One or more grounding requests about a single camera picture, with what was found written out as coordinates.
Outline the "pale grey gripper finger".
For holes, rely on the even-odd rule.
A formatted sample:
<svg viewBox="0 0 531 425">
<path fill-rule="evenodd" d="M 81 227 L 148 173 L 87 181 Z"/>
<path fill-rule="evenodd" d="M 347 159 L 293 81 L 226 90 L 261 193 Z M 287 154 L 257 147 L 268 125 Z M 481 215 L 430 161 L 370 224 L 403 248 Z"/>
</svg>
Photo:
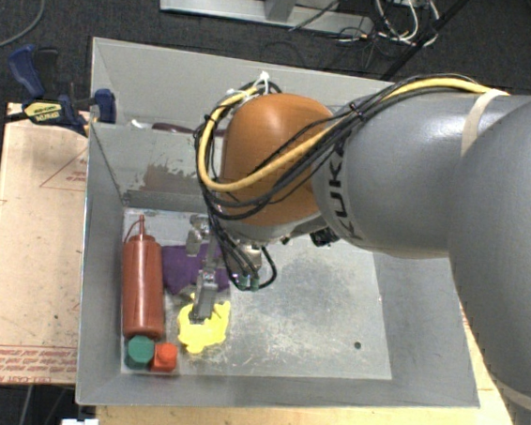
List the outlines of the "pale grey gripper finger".
<svg viewBox="0 0 531 425">
<path fill-rule="evenodd" d="M 204 271 L 199 271 L 197 277 L 196 293 L 194 294 L 194 303 L 190 312 L 190 320 L 192 323 L 200 323 L 203 321 L 203 307 L 205 306 L 206 295 L 206 280 Z"/>
<path fill-rule="evenodd" d="M 205 294 L 202 317 L 208 319 L 213 311 L 213 306 L 218 295 L 219 285 L 215 272 L 207 273 L 205 277 Z"/>
</svg>

